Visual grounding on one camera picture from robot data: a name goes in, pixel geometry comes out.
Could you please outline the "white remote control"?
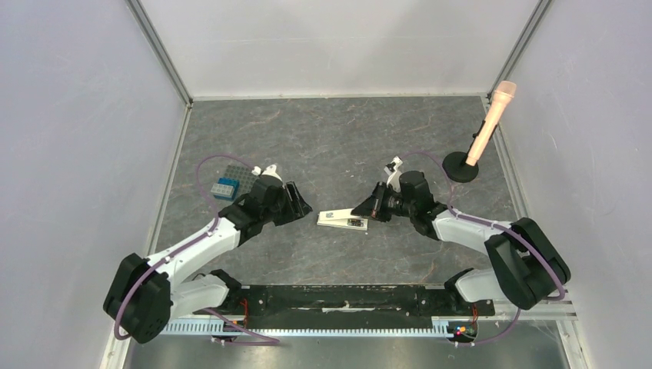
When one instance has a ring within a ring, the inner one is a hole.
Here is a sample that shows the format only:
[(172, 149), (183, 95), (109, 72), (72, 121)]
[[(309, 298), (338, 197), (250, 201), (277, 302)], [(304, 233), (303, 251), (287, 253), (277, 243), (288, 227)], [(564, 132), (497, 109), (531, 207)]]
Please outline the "white remote control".
[(341, 229), (347, 229), (347, 230), (355, 230), (355, 231), (367, 231), (368, 230), (368, 220), (366, 220), (367, 228), (352, 228), (348, 227), (348, 219), (346, 220), (339, 220), (339, 221), (319, 221), (317, 219), (317, 226), (322, 226), (322, 227), (329, 227), (329, 228), (341, 228)]

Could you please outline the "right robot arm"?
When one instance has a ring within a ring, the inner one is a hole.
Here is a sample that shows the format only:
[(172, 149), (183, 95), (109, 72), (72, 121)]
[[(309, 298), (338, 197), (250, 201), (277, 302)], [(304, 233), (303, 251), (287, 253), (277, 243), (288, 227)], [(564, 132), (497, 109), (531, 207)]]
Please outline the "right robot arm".
[(466, 269), (446, 281), (444, 304), (455, 314), (476, 302), (496, 299), (529, 310), (542, 300), (560, 299), (571, 279), (570, 268), (536, 221), (489, 221), (449, 208), (435, 201), (421, 171), (379, 181), (351, 213), (380, 222), (405, 217), (418, 234), (486, 255), (489, 268)]

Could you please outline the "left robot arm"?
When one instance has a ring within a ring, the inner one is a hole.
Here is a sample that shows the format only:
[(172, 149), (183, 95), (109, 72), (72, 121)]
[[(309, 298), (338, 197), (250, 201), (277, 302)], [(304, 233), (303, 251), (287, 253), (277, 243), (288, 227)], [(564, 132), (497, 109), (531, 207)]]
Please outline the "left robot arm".
[(258, 236), (266, 224), (282, 226), (312, 211), (296, 184), (260, 175), (251, 190), (222, 209), (218, 217), (165, 251), (123, 258), (103, 302), (117, 339), (144, 344), (176, 318), (205, 308), (223, 314), (241, 306), (238, 289), (216, 274), (189, 281), (209, 261)]

